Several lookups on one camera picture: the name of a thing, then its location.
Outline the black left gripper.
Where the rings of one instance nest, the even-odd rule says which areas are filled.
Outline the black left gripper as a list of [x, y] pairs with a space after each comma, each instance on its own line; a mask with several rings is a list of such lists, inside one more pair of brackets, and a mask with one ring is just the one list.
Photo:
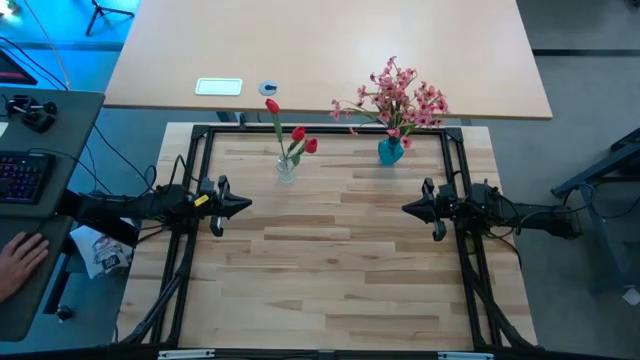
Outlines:
[[211, 212], [209, 228], [215, 237], [222, 237], [222, 218], [231, 218], [238, 212], [252, 205], [252, 200], [232, 194], [226, 175], [221, 175], [216, 182], [209, 180], [211, 196]]

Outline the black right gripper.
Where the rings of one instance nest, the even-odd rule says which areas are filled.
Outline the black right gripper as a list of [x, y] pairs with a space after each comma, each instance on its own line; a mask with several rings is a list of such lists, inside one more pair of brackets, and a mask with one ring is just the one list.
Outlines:
[[409, 204], [403, 205], [401, 209], [425, 224], [432, 224], [433, 240], [440, 242], [447, 234], [446, 225], [443, 219], [454, 217], [454, 207], [457, 204], [457, 194], [452, 184], [439, 185], [435, 192], [433, 179], [427, 177], [422, 185], [424, 197]]

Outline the clear ribbed glass vase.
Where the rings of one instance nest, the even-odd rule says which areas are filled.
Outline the clear ribbed glass vase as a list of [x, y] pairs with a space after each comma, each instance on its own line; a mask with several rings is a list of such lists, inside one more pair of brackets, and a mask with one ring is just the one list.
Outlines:
[[296, 180], [296, 167], [293, 160], [280, 156], [276, 162], [279, 180], [283, 184], [290, 184]]

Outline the blue textured glass vase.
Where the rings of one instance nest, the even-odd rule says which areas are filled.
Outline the blue textured glass vase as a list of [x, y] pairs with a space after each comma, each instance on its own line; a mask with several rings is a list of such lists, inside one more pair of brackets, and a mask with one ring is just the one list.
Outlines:
[[401, 140], [397, 137], [387, 137], [378, 144], [378, 156], [383, 166], [393, 166], [404, 155]]

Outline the printed white packet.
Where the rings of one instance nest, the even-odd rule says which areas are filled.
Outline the printed white packet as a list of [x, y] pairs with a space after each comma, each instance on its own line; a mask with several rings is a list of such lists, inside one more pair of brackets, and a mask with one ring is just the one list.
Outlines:
[[81, 226], [70, 233], [84, 261], [90, 279], [128, 268], [133, 249], [92, 228]]

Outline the grey office desk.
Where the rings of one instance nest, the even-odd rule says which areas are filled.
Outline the grey office desk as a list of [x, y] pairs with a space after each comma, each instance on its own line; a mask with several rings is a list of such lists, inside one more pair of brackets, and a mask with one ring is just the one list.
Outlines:
[[[25, 127], [18, 115], [6, 116], [3, 95], [34, 97], [57, 105], [56, 122], [45, 133]], [[18, 233], [40, 233], [49, 241], [48, 255], [14, 295], [0, 303], [0, 341], [23, 340], [33, 323], [68, 238], [73, 220], [56, 213], [77, 160], [98, 117], [105, 96], [95, 92], [0, 87], [0, 151], [51, 154], [56, 157], [51, 178], [35, 205], [0, 203], [0, 250]]]

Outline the large tan wooden table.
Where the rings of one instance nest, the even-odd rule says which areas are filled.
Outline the large tan wooden table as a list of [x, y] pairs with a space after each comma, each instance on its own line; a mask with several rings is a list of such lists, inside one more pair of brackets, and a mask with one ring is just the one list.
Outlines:
[[[326, 114], [396, 56], [455, 117], [548, 120], [516, 0], [142, 0], [106, 90], [113, 108]], [[199, 78], [240, 78], [200, 96]]]

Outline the dark blue-grey metal stand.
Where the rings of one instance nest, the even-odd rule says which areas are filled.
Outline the dark blue-grey metal stand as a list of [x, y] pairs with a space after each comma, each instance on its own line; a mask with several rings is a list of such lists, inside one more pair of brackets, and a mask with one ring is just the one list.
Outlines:
[[609, 148], [607, 157], [551, 189], [568, 198], [578, 191], [593, 231], [604, 273], [594, 294], [640, 290], [640, 128]]

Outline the black backlit keyboard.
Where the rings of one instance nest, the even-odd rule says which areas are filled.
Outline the black backlit keyboard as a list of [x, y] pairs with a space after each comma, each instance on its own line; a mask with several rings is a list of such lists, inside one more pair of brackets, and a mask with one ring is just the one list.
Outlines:
[[51, 154], [0, 151], [0, 203], [37, 204], [55, 160]]

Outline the person's hand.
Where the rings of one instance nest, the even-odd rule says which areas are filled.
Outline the person's hand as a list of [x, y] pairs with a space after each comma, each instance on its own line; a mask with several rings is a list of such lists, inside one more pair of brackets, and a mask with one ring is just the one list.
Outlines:
[[40, 233], [20, 232], [0, 251], [0, 303], [14, 295], [48, 255]]

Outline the black tripod stand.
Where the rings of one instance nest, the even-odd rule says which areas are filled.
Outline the black tripod stand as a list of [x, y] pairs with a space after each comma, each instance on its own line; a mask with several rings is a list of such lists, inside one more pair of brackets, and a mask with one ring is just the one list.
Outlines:
[[93, 13], [85, 30], [85, 35], [87, 37], [91, 35], [91, 31], [94, 27], [96, 20], [98, 18], [105, 17], [107, 14], [115, 13], [115, 14], [125, 15], [131, 18], [135, 16], [135, 14], [131, 11], [104, 7], [100, 5], [97, 0], [91, 0], [91, 5], [93, 6]]

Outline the black monitor with red edge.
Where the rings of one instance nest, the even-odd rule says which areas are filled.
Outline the black monitor with red edge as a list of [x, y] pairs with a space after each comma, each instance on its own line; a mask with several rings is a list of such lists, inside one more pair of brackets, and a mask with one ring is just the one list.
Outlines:
[[35, 86], [38, 81], [0, 49], [0, 83]]

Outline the black aluminium table frame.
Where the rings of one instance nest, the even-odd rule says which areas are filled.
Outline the black aluminium table frame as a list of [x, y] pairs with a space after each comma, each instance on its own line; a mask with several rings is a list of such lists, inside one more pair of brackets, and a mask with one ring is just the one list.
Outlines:
[[252, 205], [197, 231], [183, 347], [468, 350], [455, 237], [403, 211], [425, 178], [445, 179], [441, 142], [414, 140], [392, 167], [375, 134], [322, 128], [293, 183], [271, 133], [216, 134], [210, 175]]

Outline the white metal bracket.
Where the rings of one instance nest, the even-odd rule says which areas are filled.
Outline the white metal bracket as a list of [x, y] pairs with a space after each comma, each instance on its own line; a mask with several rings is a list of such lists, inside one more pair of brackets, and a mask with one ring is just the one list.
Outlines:
[[157, 360], [205, 360], [214, 357], [214, 349], [166, 350], [158, 353]]
[[478, 352], [438, 352], [438, 360], [495, 360], [493, 354]]

